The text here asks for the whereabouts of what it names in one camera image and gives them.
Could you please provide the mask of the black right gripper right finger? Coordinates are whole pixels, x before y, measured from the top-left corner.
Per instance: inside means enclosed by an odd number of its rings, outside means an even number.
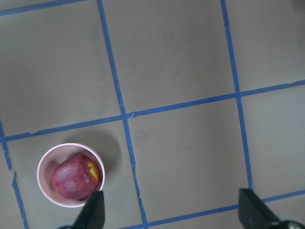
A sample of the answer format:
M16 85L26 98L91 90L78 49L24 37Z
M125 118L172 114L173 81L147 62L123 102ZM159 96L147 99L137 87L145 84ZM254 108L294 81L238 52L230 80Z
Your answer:
M238 218L245 229L303 229L298 220L281 219L249 188L238 193Z

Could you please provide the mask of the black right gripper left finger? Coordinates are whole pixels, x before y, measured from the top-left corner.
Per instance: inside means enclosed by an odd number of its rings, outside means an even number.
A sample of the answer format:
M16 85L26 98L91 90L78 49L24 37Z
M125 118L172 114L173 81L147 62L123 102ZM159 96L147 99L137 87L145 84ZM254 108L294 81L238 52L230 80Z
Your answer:
M95 191L88 198L76 218L73 229L102 229L105 223L105 203L103 191Z

